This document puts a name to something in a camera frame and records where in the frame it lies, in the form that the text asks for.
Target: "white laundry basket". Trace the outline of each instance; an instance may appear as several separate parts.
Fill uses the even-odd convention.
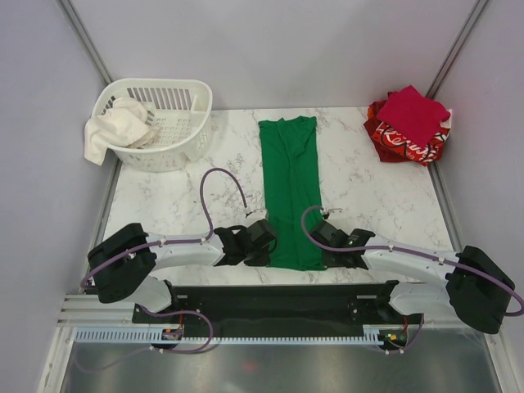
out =
[[[155,138],[140,149],[109,146],[126,164],[147,172],[182,169],[187,159],[196,160],[210,140],[213,93],[198,80],[121,79],[107,86],[92,116],[103,115],[120,97],[139,100],[149,112],[147,124],[160,128]]]

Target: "reflective floor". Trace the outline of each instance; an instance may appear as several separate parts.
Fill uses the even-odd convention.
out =
[[[74,353],[85,368],[100,368],[139,347],[75,344]],[[70,364],[62,392],[494,393],[500,388],[480,333],[424,330],[404,355],[358,346],[217,346],[196,355],[148,350],[96,375]]]

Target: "white wall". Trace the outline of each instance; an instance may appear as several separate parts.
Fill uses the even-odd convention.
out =
[[[491,2],[437,99],[454,108],[440,168],[467,244],[524,294],[524,2]],[[524,318],[506,318],[524,369]]]
[[[474,0],[72,0],[113,78],[201,79],[215,109],[426,92]]]
[[[83,158],[103,85],[56,3],[3,1],[0,52],[0,391],[30,393],[78,287],[111,166]]]

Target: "marble tabletop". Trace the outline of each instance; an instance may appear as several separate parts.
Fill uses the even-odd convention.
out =
[[[384,164],[363,123],[367,108],[261,109],[213,111],[207,153],[185,169],[152,174],[123,165],[106,227],[109,237],[126,224],[163,234],[207,230],[198,188],[202,175],[219,166],[237,176],[251,209],[264,207],[260,120],[316,116],[318,169],[323,205],[343,208],[347,229],[364,228],[398,242],[451,250],[445,222],[426,168],[411,162]],[[206,181],[206,202],[215,226],[242,219],[242,201],[224,174]],[[383,282],[392,273],[362,269],[297,272],[275,268],[184,266],[154,272],[174,285],[260,285]]]

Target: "green cloth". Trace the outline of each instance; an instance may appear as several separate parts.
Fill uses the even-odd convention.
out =
[[[271,267],[324,270],[322,252],[302,232],[300,218],[312,205],[321,205],[318,183],[316,117],[260,121],[265,207],[275,227],[278,246]],[[322,219],[312,211],[308,230]]]

